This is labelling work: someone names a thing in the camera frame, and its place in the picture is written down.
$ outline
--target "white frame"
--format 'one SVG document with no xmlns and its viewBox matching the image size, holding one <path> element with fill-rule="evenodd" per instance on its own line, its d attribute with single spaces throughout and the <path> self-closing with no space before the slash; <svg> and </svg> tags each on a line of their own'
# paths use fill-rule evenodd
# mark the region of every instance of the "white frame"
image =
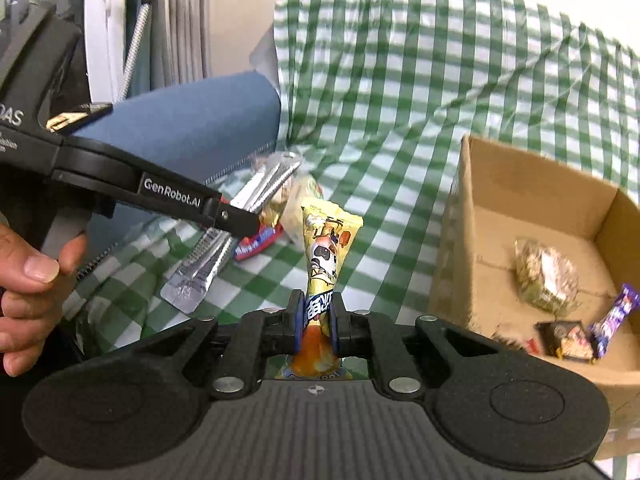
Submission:
<svg viewBox="0 0 640 480">
<path fill-rule="evenodd" d="M 84 0 L 84 47 L 92 102 L 117 101 L 124 86 L 125 0 Z"/>
</svg>

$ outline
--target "fingernail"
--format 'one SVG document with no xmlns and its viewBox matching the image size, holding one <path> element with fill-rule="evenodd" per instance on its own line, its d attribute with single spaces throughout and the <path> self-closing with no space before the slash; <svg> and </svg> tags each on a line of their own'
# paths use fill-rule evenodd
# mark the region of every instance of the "fingernail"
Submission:
<svg viewBox="0 0 640 480">
<path fill-rule="evenodd" d="M 17 365 L 20 365 L 20 358 L 4 356 L 4 371 L 9 375 L 9 377 L 15 377 L 18 375 L 16 373 L 18 368 Z"/>
<path fill-rule="evenodd" d="M 11 338 L 8 334 L 0 332 L 0 352 L 4 352 L 11 347 Z"/>
<path fill-rule="evenodd" d="M 37 282 L 49 283 L 59 272 L 58 262 L 46 256 L 29 256 L 24 264 L 25 276 Z"/>
</svg>

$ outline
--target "cartoon character print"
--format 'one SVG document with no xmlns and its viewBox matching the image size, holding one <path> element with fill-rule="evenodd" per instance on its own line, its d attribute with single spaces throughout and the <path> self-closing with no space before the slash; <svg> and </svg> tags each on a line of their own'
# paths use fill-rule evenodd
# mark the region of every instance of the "cartoon character print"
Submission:
<svg viewBox="0 0 640 480">
<path fill-rule="evenodd" d="M 334 285 L 338 278 L 338 251 L 347 245 L 351 234 L 333 218 L 309 215 L 306 224 L 316 231 L 309 251 L 310 277 Z"/>
<path fill-rule="evenodd" d="M 330 285 L 338 277 L 337 237 L 321 236 L 311 245 L 311 269 L 314 278 L 325 280 Z"/>
</svg>

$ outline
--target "silver foil packet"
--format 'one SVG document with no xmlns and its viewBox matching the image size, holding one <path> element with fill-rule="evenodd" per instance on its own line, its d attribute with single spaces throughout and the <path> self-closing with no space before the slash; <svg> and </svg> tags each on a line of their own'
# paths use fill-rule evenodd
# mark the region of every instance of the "silver foil packet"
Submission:
<svg viewBox="0 0 640 480">
<path fill-rule="evenodd" d="M 301 164 L 302 159 L 293 153 L 273 153 L 230 204 L 252 213 L 259 212 Z M 164 284 L 160 296 L 185 314 L 194 312 L 237 243 L 238 240 L 227 232 L 207 229 L 191 254 Z"/>
</svg>

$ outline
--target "yellow snack bag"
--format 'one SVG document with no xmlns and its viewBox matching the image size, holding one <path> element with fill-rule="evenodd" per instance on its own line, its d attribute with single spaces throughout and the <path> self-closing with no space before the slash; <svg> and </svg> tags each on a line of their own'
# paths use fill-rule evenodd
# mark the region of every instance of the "yellow snack bag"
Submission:
<svg viewBox="0 0 640 480">
<path fill-rule="evenodd" d="M 278 375 L 281 378 L 349 378 L 334 355 L 329 332 L 328 310 L 334 286 L 362 218 L 340 206 L 308 197 L 302 201 L 302 229 L 305 241 L 305 315 L 300 351 Z"/>
</svg>

